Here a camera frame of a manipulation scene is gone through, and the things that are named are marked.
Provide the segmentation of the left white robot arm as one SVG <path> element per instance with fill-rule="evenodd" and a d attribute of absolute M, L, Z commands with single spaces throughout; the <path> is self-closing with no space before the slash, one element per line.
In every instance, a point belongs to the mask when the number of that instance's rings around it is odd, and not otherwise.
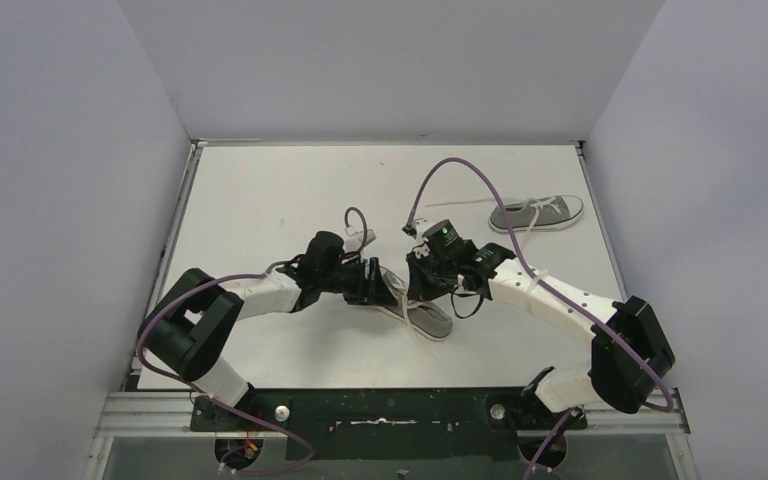
<path fill-rule="evenodd" d="M 221 356 L 234 325 L 300 312 L 324 293 L 339 294 L 349 305 L 398 303 L 377 258 L 350 259 L 341 236 L 319 231 L 304 253 L 262 274 L 214 278 L 199 268 L 187 270 L 143 321 L 137 355 L 157 357 L 167 367 L 164 376 L 218 400 L 219 417 L 241 427 L 255 416 L 256 400 L 251 384 Z"/>

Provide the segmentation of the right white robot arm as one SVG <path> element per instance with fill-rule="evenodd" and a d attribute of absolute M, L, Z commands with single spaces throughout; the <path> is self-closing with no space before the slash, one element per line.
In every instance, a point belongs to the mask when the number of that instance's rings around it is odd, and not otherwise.
<path fill-rule="evenodd" d="M 419 221 L 403 230 L 416 242 L 406 256 L 409 300 L 477 295 L 520 308 L 587 349 L 582 366 L 546 367 L 526 386 L 522 411 L 531 424 L 545 427 L 564 410 L 597 402 L 635 414 L 662 389 L 675 355 L 645 300 L 580 290 L 521 262 L 502 245 L 477 247 L 448 220 Z"/>

